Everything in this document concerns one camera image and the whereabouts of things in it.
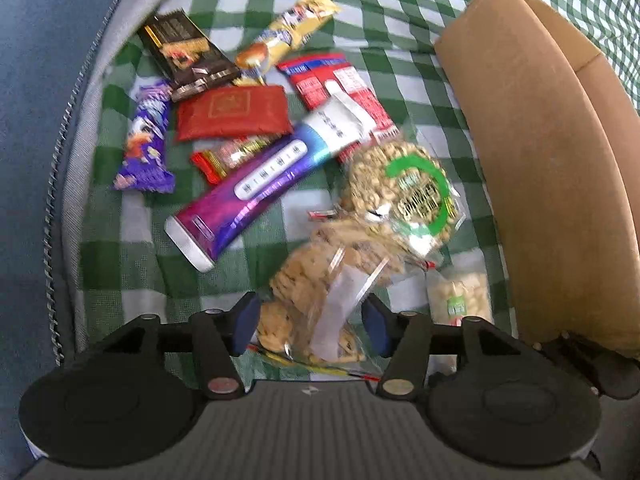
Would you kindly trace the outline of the small red gold candy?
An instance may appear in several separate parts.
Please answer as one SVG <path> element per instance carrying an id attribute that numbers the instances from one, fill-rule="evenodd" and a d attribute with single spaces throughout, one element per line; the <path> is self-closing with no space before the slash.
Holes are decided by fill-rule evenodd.
<path id="1" fill-rule="evenodd" d="M 194 152 L 190 161 L 206 182 L 215 186 L 228 178 L 255 155 L 280 139 L 280 136 L 242 136 L 224 140 L 216 148 Z"/>

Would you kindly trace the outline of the green white checkered cloth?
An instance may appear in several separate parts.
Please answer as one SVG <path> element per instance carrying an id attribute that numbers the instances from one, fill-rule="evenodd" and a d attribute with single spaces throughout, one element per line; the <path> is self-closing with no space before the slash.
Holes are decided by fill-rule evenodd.
<path id="1" fill-rule="evenodd" d="M 514 313 L 490 203 L 466 123 L 434 41 L 470 0 L 333 0 L 341 8 L 308 41 L 309 50 L 344 54 L 367 81 L 394 122 L 405 126 L 444 164 L 461 195 L 465 218 L 444 257 L 450 263 L 477 260 L 487 271 L 494 318 L 510 330 Z M 235 54 L 295 0 L 193 0 L 180 6 L 216 46 Z M 639 96 L 639 0 L 544 0 L 605 54 L 632 100 Z M 167 322 L 193 312 L 228 308 L 250 289 L 263 288 L 288 253 L 307 239 L 305 214 L 332 203 L 338 168 L 328 162 L 288 191 L 236 240 L 210 273 L 194 270 L 168 240 L 165 219 L 197 198 L 205 184 L 190 164 L 191 143 L 166 143 L 166 164 L 175 191 L 152 196 L 157 226 L 151 288 L 167 299 Z"/>

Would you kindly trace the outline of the yellow cow candy bar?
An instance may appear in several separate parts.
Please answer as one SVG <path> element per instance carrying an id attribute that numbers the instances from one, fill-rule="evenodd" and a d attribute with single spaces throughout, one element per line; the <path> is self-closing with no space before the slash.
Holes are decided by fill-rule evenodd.
<path id="1" fill-rule="evenodd" d="M 240 76 L 235 86 L 265 84 L 265 76 L 285 55 L 299 50 L 341 8 L 332 0 L 297 0 L 236 57 Z"/>

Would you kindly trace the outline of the red snack packet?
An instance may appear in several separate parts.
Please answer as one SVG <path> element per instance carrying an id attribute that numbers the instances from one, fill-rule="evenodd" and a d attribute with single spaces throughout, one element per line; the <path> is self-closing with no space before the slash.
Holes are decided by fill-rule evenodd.
<path id="1" fill-rule="evenodd" d="M 208 90 L 177 107 L 177 142 L 291 132 L 288 99 L 281 86 Z"/>

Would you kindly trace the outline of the purple cow candy bar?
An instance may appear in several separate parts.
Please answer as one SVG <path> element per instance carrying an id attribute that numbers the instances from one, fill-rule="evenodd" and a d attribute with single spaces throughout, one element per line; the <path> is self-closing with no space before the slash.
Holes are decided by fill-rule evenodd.
<path id="1" fill-rule="evenodd" d="M 125 141 L 122 166 L 113 181 L 114 190 L 168 194 L 176 179 L 165 164 L 165 136 L 171 109 L 167 80 L 141 87 Z"/>

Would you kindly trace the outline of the purple white long snack tube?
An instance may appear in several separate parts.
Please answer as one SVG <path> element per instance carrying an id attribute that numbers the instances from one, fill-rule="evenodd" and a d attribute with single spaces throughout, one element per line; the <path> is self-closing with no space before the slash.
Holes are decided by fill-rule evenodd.
<path id="1" fill-rule="evenodd" d="M 166 219 L 164 229 L 198 272 L 221 254 L 289 188 L 375 128 L 344 92 L 298 122 L 293 132 L 255 155 L 198 200 Z"/>

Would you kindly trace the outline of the dark brown chocolate bar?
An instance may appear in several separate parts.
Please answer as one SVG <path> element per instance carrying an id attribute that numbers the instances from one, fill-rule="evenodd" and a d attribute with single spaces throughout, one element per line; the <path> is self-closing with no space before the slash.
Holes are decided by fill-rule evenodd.
<path id="1" fill-rule="evenodd" d="M 241 75 L 183 10 L 150 16 L 138 36 L 168 79 L 174 102 L 231 84 Z"/>

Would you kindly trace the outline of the brown cardboard box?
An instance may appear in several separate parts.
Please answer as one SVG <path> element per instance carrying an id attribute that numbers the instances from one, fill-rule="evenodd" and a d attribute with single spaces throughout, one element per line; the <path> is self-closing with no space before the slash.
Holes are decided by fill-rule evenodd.
<path id="1" fill-rule="evenodd" d="M 472 0 L 436 41 L 482 166 L 529 342 L 639 352 L 639 117 L 541 0 Z"/>

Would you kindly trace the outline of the round peanut bag green label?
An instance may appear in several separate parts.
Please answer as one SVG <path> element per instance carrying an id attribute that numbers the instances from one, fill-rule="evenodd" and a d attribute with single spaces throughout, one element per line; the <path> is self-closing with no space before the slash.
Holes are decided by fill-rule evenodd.
<path id="1" fill-rule="evenodd" d="M 356 151 L 343 200 L 372 232 L 420 259 L 448 243 L 464 218 L 439 160 L 407 141 Z"/>

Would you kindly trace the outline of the clear bag of crackers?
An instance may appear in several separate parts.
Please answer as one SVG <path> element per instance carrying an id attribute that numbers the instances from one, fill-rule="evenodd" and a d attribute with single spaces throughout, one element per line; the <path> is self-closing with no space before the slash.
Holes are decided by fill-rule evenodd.
<path id="1" fill-rule="evenodd" d="M 406 272 L 397 244 L 354 219 L 325 221 L 270 278 L 258 344 L 311 366 L 344 366 L 366 354 L 349 319 L 372 288 Z"/>

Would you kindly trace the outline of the small peanut pack green label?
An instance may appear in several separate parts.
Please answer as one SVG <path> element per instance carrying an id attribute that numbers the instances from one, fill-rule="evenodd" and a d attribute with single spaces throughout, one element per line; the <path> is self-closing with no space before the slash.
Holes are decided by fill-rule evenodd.
<path id="1" fill-rule="evenodd" d="M 494 322 L 485 272 L 431 270 L 426 274 L 426 291 L 431 317 L 436 324 L 460 326 L 468 316 Z"/>

